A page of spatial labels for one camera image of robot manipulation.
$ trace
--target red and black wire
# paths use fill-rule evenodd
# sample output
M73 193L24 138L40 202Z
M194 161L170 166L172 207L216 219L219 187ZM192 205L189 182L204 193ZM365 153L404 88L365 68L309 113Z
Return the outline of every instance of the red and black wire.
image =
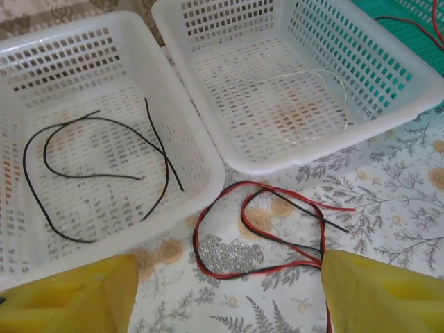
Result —
M201 225L203 219L207 216L208 212L213 208L213 206L216 204L216 202L219 199L223 198L224 196L228 195L230 192L232 192L235 189L242 187L242 186L259 187L258 191L256 191L253 194L248 195L241 205L241 222L247 228L247 230L249 230L251 233L256 234L257 236L259 236L261 238L268 239L270 241L274 241L274 242L282 244L282 245L286 245L307 259L298 260L296 262L290 262L290 263L282 264L282 265L270 266L270 267L266 267L266 268L259 268L259 269L255 269L255 270L249 271L249 272L236 272L236 273L215 273L215 272L212 272L205 265L205 263L203 262L202 258L199 255L200 225ZM292 205L296 209L304 212L307 215L314 217L315 219L317 219L319 221L319 228L321 230L321 237L319 239L319 248L313 248L311 246L305 246L302 244L290 243L290 242L285 241L279 237L276 237L273 234L269 234L267 232L264 232L264 231L256 228L248 220L248 217L246 214L246 208L255 198L257 198L259 195L266 193L266 192L272 193L274 196L277 196L278 198L280 198L281 200L284 200L285 202ZM304 203L307 203L308 205L311 206L311 208L313 209L313 212L301 207L297 203L288 199L288 197L297 199L297 200L302 201ZM321 266L322 266L322 259L323 259L324 253L327 250L327 244L326 244L326 240L325 240L325 225L327 225L327 224L331 225L332 227L335 227L343 232L348 232L348 231L345 228L342 228L341 226L325 219L325 217L323 216L323 213L321 212L321 209L319 207L329 209L329 210L338 210L338 211L344 211L344 212L353 212L354 211L354 209L352 209L352 208L333 207L333 206L325 205L323 203L317 203L317 202L312 201L308 198L305 198L304 196L302 196L294 191L290 191L287 189L281 189L279 187L274 187L274 186L260 184L260 183L251 182L251 181L243 181L243 182L234 183L233 185L230 185L229 187L224 189L221 192L221 194L219 195L219 197L209 207L205 208L200 213L200 216L198 217L198 220L196 223L196 228L194 229L194 233L193 233L193 249L194 249L194 253L196 255L197 265L198 265L199 269L202 272L204 272L204 274L211 276L213 278L219 279L219 280L233 280L233 279L241 278L246 275L267 274L267 273L279 271L284 268L299 267L299 266L312 267L312 268L320 270ZM318 253L319 258L307 253L306 252L307 250L312 251L314 253ZM327 308L327 332L332 333L332 323L331 323L330 313L328 311L328 308Z

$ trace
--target orange flower print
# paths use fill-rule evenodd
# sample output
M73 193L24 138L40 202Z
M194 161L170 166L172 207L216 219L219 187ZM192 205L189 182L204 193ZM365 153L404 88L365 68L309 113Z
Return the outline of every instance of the orange flower print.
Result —
M187 219L187 226L190 227L190 228L194 228L194 227L196 227L197 219L198 219L197 216L191 216L191 217L189 217L189 218Z
M245 211L245 215L248 221L257 229L264 232L271 231L272 225L271 225L270 216L262 208L250 208L249 210ZM242 236L248 238L249 240L254 241L259 238L255 234L251 233L250 230L248 230L244 226L244 224L240 219L239 219L239 231L241 232Z
M305 298L304 300L299 300L297 298L290 298L290 300L298 303L298 311L301 314L304 314L305 312L307 312L308 307L313 306L311 303L308 303L308 298Z
M444 142L441 140L436 140L433 143L433 149L440 154L444 153Z
M396 131L395 130L388 130L386 132L386 138L387 139L395 139L396 138Z
M159 247L159 260L166 264L174 264L183 254L183 246L177 239L164 241Z
M394 225L401 226L402 225L402 216L394 215L391 218L390 228Z
M274 217L288 217L293 212L293 206L281 198L275 198L271 202L271 211Z
M367 180L367 174L366 174L366 172L365 171L356 171L356 180L357 179L360 179L360 180Z
M226 295L223 296L225 298L224 302L221 302L221 305L227 305L232 309L237 309L239 306L237 305L237 299L233 296L228 297Z
M133 255L137 260L137 271L139 272L139 283L147 281L154 272L156 260L154 254L143 248L136 248L132 250L130 255Z
M444 191L444 168L435 168L429 172L431 184L439 191Z

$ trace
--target white plastic basket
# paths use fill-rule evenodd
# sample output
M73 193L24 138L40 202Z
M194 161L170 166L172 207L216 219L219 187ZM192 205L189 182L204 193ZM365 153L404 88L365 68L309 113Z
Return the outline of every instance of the white plastic basket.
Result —
M170 171L166 196L140 223L164 186L164 158L121 126L82 121L49 145L50 165L63 173L141 176L65 179L45 167L42 147L53 130L30 145L28 172L53 224L77 239L103 239L106 257L171 227L210 204L225 171L183 86L143 21L116 12L0 43L0 280L77 253L87 244L56 235L26 184L22 153L42 128L81 117L120 121L160 147L151 116L185 188Z
M348 0L159 0L153 16L222 158L243 173L306 164L444 99L444 80ZM341 79L350 115L333 75L319 72L328 89L314 73L285 76L313 70Z

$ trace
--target thin white wire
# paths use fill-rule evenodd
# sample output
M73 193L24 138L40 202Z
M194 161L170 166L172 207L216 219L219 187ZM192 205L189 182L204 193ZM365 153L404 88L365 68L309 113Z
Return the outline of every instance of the thin white wire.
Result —
M222 54L222 56L225 57L225 58L227 58L228 60L234 60L235 62L238 62L237 59L235 59L235 58L231 58L231 57L228 57L228 56L225 55L225 54ZM327 83L325 82L324 78L322 77L322 75L319 74L319 72L321 72L321 73L329 73L329 74L333 75L333 76L339 81L339 83L341 84L342 89L343 89L343 91L344 91L345 125L344 125L344 128L341 130L341 132L343 132L344 130L346 130L347 127L348 127L348 122L349 122L349 119L350 119L350 110L349 110L348 107L347 107L347 90L346 90L345 85L344 85L344 82L341 80L341 78L339 78L339 76L337 76L337 75L336 75L335 73L333 73L332 71L328 71L328 70L326 70L326 69L313 69L313 70L306 70L306 71L295 71L295 72L293 72L293 73L287 73L287 74L278 75L278 76L275 76L275 77L273 77L273 78L269 78L269 79L267 79L267 80L250 80L250 79L248 79L248 78L244 78L243 76L238 76L238 75L236 75L236 74L233 74L231 71L227 71L227 72L228 72L231 76L233 76L234 78L237 78L238 80L242 80L242 81L249 82L249 83L260 83L260 84L268 83L268 82L270 82L270 81L277 80L277 79L279 79L279 78L285 78L285 77L288 77L288 76L293 76L293 75L298 75L298 74L315 74L315 75L317 75L317 76L319 76L319 77L321 78L321 80L322 80L322 82L323 82L323 84L324 84L325 89L326 89L327 91L330 91L330 92L331 92L331 90L328 88ZM285 116L286 116L288 119L290 119L290 121L291 121L292 124L294 125L294 128L296 129L296 134L297 134L299 137L301 137L302 139L304 139L304 140L313 140L313 139L320 139L321 137L323 137L323 135L320 135L320 136L317 136L317 137L304 137L304 136L302 136L302 135L299 133L299 130L298 130L299 125L297 124L297 121L293 118L293 116L291 116L290 114L287 114L286 112L284 112L284 114L285 114ZM291 141L291 140L288 140L288 139L284 139L284 141L286 141L286 142L290 142L290 143L292 143L292 144L298 144L297 142L294 142L294 141Z

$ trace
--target tablecloth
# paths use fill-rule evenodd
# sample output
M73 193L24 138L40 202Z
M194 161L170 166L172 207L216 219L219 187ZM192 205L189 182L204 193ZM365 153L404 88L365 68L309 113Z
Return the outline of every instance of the tablecloth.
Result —
M17 3L0 0L2 38L116 9L137 11L153 28L146 14L148 1L20 1L20 9ZM226 168L227 185L244 179L248 177ZM327 227L328 248L444 278L443 107L263 181L356 209L326 212L329 220L350 231L344 234ZM218 273L300 259L242 226L240 205L252 190L241 189L220 200L202 225L201 255ZM254 200L247 214L264 231L287 241L318 245L315 221L272 195ZM325 332L325 300L317 271L289 268L229 281L208 277L198 270L191 246L196 219L179 221L168 232L147 236L144 243L128 249L139 262L130 332Z

